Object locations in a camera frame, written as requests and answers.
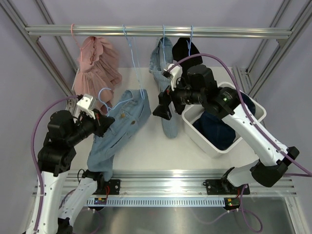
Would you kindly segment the light denim skirt with buttons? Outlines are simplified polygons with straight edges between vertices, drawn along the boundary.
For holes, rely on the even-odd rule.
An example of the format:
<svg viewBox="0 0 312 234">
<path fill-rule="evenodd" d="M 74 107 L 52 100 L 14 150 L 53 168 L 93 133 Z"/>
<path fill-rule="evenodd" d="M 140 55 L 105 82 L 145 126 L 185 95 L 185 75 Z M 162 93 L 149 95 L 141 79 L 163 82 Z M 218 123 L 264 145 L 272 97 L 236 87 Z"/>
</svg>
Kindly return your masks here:
<svg viewBox="0 0 312 234">
<path fill-rule="evenodd" d="M 114 156 L 147 122 L 151 115 L 147 91 L 126 90 L 118 104 L 109 112 L 115 119 L 103 137 L 94 136 L 87 167 L 102 173 L 104 181 L 113 175 Z"/>
</svg>

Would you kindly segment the light blue hanger of denim skirt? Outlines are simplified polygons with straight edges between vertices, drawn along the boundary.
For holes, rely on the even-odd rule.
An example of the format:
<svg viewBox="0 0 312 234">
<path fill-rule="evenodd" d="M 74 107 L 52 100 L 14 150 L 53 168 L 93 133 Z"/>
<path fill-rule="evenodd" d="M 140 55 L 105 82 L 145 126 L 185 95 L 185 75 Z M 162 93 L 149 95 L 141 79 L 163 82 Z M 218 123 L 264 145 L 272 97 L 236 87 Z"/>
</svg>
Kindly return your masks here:
<svg viewBox="0 0 312 234">
<path fill-rule="evenodd" d="M 131 100 L 133 100 L 133 98 L 128 98 L 122 101 L 119 101 L 117 104 L 115 104 L 114 106 L 112 106 L 111 104 L 111 97 L 113 96 L 111 93 L 111 88 L 108 87 L 103 87 L 99 90 L 97 98 L 99 100 L 100 103 L 102 103 L 104 105 L 104 107 L 106 108 L 106 115 L 109 116 L 110 112 L 112 110 L 117 109 L 117 107 L 121 106 L 122 104 L 125 104 Z"/>
</svg>

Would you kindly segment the dark blue denim skirt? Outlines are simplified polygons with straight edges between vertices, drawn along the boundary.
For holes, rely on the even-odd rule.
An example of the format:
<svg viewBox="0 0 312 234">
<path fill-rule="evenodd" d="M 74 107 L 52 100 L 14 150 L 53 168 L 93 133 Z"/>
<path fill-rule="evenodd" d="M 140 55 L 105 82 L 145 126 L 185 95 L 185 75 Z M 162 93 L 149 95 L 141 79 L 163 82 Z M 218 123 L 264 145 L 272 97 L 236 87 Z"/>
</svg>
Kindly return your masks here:
<svg viewBox="0 0 312 234">
<path fill-rule="evenodd" d="M 206 110 L 193 126 L 219 150 L 228 149 L 236 138 L 235 130 L 231 126 Z"/>
</svg>

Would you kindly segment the light blue wire hanger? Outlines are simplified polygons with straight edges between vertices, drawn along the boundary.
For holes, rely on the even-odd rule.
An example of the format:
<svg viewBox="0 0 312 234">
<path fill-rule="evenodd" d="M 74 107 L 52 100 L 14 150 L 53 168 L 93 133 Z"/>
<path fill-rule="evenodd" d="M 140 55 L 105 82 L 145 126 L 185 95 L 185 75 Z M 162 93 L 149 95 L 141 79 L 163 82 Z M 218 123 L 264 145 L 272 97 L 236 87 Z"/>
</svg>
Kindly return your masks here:
<svg viewBox="0 0 312 234">
<path fill-rule="evenodd" d="M 145 99 L 145 94 L 144 94 L 142 82 L 141 82 L 140 65 L 139 65 L 138 60 L 137 60 L 137 62 L 135 62 L 134 49 L 133 49 L 133 44 L 132 44 L 132 40 L 134 40 L 134 42 L 135 42 L 135 38 L 128 37 L 125 24 L 122 24 L 122 31 L 123 31 L 124 37 L 126 38 L 128 46 L 130 48 L 131 60 L 132 60 L 133 68 L 135 70 L 136 78 L 137 78 L 137 81 L 139 84 L 139 92 L 140 92 L 141 98 Z"/>
</svg>

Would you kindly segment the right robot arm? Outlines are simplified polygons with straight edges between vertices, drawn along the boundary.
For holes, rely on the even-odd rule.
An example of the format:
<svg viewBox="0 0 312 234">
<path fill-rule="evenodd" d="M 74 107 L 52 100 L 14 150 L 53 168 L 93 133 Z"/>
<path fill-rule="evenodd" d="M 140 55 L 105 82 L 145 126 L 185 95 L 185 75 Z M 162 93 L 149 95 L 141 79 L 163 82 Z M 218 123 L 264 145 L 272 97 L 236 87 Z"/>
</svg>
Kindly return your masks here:
<svg viewBox="0 0 312 234">
<path fill-rule="evenodd" d="M 276 140 L 253 118 L 238 89 L 218 87 L 212 70 L 205 65 L 189 68 L 190 83 L 185 87 L 178 85 L 182 75 L 182 68 L 178 65 L 167 64 L 162 74 L 171 83 L 159 93 L 154 116 L 170 120 L 171 104 L 178 114 L 182 114 L 186 105 L 200 104 L 205 111 L 233 128 L 258 156 L 258 160 L 251 164 L 231 167 L 220 179 L 207 179 L 203 185 L 208 194 L 234 195 L 253 182 L 272 187 L 299 155 L 296 147 L 287 147 Z"/>
</svg>

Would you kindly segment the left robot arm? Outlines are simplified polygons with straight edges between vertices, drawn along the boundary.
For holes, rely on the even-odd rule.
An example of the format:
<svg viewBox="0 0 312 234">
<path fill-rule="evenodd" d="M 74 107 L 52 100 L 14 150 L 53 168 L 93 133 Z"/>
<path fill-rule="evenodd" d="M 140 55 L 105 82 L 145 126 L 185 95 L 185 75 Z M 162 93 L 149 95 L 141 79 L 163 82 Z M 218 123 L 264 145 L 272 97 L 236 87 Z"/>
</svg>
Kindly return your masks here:
<svg viewBox="0 0 312 234">
<path fill-rule="evenodd" d="M 81 112 L 77 122 L 67 110 L 55 112 L 48 123 L 48 133 L 38 153 L 39 182 L 28 234 L 71 234 L 75 220 L 93 194 L 105 189 L 99 172 L 86 171 L 72 195 L 60 204 L 62 188 L 76 155 L 75 146 L 94 134 L 103 136 L 113 117 L 94 110 L 95 117 Z"/>
</svg>

